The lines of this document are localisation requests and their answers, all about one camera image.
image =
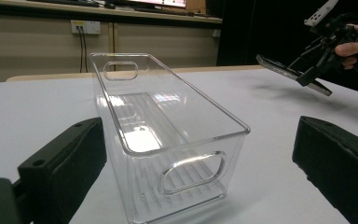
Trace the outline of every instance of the clear plastic bin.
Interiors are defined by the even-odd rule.
[[[90,58],[128,221],[158,221],[225,196],[250,128],[149,54]]]

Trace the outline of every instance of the white table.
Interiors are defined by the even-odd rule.
[[[322,81],[330,97],[269,70],[182,76],[251,127],[225,200],[170,223],[341,224],[348,221],[292,162],[302,115],[358,135],[358,92]],[[0,83],[0,177],[83,119],[97,117],[90,78]],[[126,223],[107,163],[71,223]]]

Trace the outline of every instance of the monitor screen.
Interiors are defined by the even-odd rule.
[[[163,7],[186,7],[186,0],[127,0],[134,3],[147,3]]]

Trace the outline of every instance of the beige wall panel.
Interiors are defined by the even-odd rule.
[[[210,29],[115,24],[115,52],[149,53],[170,68],[216,66],[219,39]]]
[[[101,25],[101,35],[86,35],[88,53],[109,51],[108,23]],[[14,76],[77,73],[80,53],[79,35],[71,33],[68,20],[0,16],[0,82]]]

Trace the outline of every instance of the computer monitor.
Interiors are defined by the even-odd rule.
[[[186,8],[186,0],[114,0],[113,3],[129,3],[130,5],[140,4],[159,7]]]

